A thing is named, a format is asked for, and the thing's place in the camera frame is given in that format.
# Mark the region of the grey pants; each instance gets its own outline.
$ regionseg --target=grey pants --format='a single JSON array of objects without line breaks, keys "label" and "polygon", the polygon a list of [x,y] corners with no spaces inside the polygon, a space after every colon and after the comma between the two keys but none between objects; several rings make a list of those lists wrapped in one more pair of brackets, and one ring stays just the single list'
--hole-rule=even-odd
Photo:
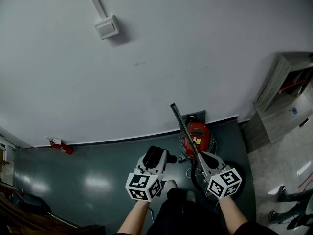
[{"label": "grey pants", "polygon": [[286,219],[289,219],[296,215],[305,215],[305,210],[307,208],[308,202],[313,194],[313,189],[303,191],[295,194],[288,194],[285,190],[283,194],[279,197],[279,202],[298,202],[294,207],[292,207],[288,212],[285,213],[275,213],[272,217],[272,223],[281,223]]}]

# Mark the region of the red fire extinguisher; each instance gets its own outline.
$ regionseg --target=red fire extinguisher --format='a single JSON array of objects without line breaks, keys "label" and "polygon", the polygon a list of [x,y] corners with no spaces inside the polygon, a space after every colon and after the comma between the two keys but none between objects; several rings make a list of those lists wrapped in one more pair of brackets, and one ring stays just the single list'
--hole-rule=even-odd
[{"label": "red fire extinguisher", "polygon": [[73,153],[73,148],[68,146],[68,145],[66,145],[65,143],[56,144],[56,143],[53,142],[53,140],[49,140],[49,141],[50,141],[51,147],[56,148],[56,149],[58,149],[60,151],[63,151],[65,153],[69,154],[69,155],[71,155]]}]

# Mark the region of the metal tube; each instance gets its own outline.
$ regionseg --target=metal tube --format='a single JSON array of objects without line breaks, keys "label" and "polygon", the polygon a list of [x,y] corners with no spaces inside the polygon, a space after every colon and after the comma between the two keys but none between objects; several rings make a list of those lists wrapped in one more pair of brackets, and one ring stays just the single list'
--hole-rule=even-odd
[{"label": "metal tube", "polygon": [[191,145],[191,147],[192,147],[192,149],[194,151],[195,156],[197,156],[198,155],[198,150],[197,150],[196,144],[193,142],[193,140],[192,140],[192,138],[191,138],[191,136],[189,134],[189,131],[187,129],[187,126],[186,126],[184,120],[182,119],[181,114],[179,113],[178,108],[176,107],[176,104],[171,104],[171,108],[172,108],[172,110],[174,112],[174,115],[177,118],[180,126],[182,127],[182,130],[184,131],[186,137],[188,138],[188,141],[189,141],[189,143],[190,143],[190,145]]}]

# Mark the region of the white light switch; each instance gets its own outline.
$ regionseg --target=white light switch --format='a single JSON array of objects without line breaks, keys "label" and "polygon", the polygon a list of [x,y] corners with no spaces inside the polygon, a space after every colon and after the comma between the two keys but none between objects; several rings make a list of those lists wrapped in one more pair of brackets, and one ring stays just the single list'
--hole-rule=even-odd
[{"label": "white light switch", "polygon": [[94,26],[100,38],[106,39],[119,33],[119,29],[114,16],[105,18],[102,22]]}]

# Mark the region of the person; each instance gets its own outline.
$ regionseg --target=person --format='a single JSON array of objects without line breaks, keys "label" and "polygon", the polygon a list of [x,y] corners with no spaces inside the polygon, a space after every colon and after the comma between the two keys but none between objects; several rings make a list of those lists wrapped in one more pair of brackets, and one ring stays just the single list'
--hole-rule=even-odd
[{"label": "person", "polygon": [[286,187],[281,186],[279,188],[278,202],[297,202],[297,204],[285,213],[277,213],[275,210],[271,210],[269,220],[273,224],[282,223],[295,215],[311,215],[313,214],[313,189],[288,194]]},{"label": "person", "polygon": [[[155,222],[147,235],[196,235],[224,233],[224,228],[214,213],[199,212],[195,194],[187,192],[183,201],[174,180],[167,182],[167,200],[162,204]],[[229,234],[276,235],[271,229],[255,222],[248,222],[230,196],[219,200]],[[138,200],[117,234],[139,235],[144,225],[150,202]]]}]

